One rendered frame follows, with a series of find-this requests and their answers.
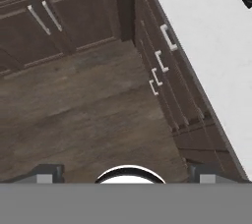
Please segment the dark brown cupboard door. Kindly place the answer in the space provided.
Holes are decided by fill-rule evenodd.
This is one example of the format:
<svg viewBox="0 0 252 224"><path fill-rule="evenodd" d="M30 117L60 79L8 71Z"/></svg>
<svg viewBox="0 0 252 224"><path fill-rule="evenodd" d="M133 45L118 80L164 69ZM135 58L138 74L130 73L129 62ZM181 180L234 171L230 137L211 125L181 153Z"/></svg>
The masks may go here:
<svg viewBox="0 0 252 224"><path fill-rule="evenodd" d="M195 122L172 135L181 155L187 161L206 164L232 178L246 180L244 171L213 119Z"/></svg>
<svg viewBox="0 0 252 224"><path fill-rule="evenodd" d="M42 0L22 0L0 7L0 58L8 58L15 69L23 70L69 56L73 48L41 4ZM50 29L47 35L27 6Z"/></svg>
<svg viewBox="0 0 252 224"><path fill-rule="evenodd" d="M76 51L120 37L116 0L45 1Z"/></svg>

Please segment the white round thing black rim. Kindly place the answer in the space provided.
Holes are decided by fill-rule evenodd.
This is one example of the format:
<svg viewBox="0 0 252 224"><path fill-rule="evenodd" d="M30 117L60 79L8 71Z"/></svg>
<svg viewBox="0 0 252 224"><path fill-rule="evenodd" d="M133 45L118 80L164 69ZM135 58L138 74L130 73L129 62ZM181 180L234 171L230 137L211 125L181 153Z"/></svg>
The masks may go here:
<svg viewBox="0 0 252 224"><path fill-rule="evenodd" d="M165 180L153 170L139 165L119 165L100 174L97 184L164 184Z"/></svg>

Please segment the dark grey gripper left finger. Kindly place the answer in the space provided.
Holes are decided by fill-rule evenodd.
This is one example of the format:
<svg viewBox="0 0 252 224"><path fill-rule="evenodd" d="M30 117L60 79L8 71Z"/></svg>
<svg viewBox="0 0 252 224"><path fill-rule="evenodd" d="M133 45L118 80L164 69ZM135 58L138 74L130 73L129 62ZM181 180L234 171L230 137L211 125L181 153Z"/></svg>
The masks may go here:
<svg viewBox="0 0 252 224"><path fill-rule="evenodd" d="M0 184L61 184L65 182L64 172L65 167L63 164L39 164L28 173L0 181Z"/></svg>

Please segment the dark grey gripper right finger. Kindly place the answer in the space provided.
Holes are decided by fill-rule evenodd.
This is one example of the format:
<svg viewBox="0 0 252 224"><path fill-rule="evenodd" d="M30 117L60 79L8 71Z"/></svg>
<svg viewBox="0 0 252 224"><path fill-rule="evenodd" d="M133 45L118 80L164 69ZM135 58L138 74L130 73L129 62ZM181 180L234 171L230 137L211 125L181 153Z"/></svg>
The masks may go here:
<svg viewBox="0 0 252 224"><path fill-rule="evenodd" d="M206 165L191 165L189 167L189 182L195 184L249 184L249 180L235 178L230 175L226 175L223 172L206 166Z"/></svg>

